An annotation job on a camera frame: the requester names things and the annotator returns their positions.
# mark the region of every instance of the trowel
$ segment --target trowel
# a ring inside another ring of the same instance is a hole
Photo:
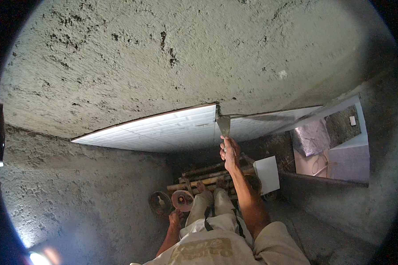
[[[230,133],[230,116],[217,113],[215,115],[215,120],[220,128],[221,135],[223,135],[224,138],[227,137]],[[227,152],[227,146],[224,146],[224,153],[225,152]]]

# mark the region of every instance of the foot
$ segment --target foot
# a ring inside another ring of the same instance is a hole
[[[227,184],[226,184],[224,178],[219,178],[217,180],[217,188],[222,188],[222,189],[226,189],[227,188]]]
[[[198,182],[197,188],[198,188],[198,191],[199,191],[200,193],[206,191],[206,186],[205,186],[205,184],[203,184],[202,181],[199,181],[199,182]]]

